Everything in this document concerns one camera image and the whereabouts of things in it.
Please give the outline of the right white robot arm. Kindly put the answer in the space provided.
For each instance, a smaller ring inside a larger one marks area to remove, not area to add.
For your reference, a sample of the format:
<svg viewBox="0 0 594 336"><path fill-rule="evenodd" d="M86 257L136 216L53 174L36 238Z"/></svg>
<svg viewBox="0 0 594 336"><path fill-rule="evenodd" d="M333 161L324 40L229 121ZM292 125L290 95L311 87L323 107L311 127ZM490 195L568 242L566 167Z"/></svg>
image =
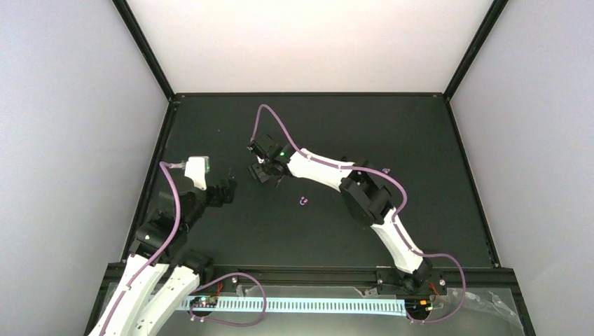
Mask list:
<svg viewBox="0 0 594 336"><path fill-rule="evenodd" d="M267 134L252 139L247 149L258 160L249 171L261 183L290 176L309 179L338 191L351 216L371 227L389 251L400 271L400 287L408 293L417 293L426 286L432 263L423 256L403 226L387 176L374 170L368 160L331 160L305 148L280 146Z"/></svg>

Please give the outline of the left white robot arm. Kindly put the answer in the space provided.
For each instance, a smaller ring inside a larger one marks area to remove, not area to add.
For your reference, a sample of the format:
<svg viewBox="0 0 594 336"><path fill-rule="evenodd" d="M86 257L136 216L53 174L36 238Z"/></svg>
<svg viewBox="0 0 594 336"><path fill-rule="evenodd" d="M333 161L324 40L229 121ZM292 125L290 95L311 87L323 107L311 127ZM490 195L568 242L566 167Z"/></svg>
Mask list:
<svg viewBox="0 0 594 336"><path fill-rule="evenodd" d="M236 181L161 195L134 234L125 269L91 335L157 335L182 301L212 280L213 260L186 249L188 233L208 208L234 200Z"/></svg>

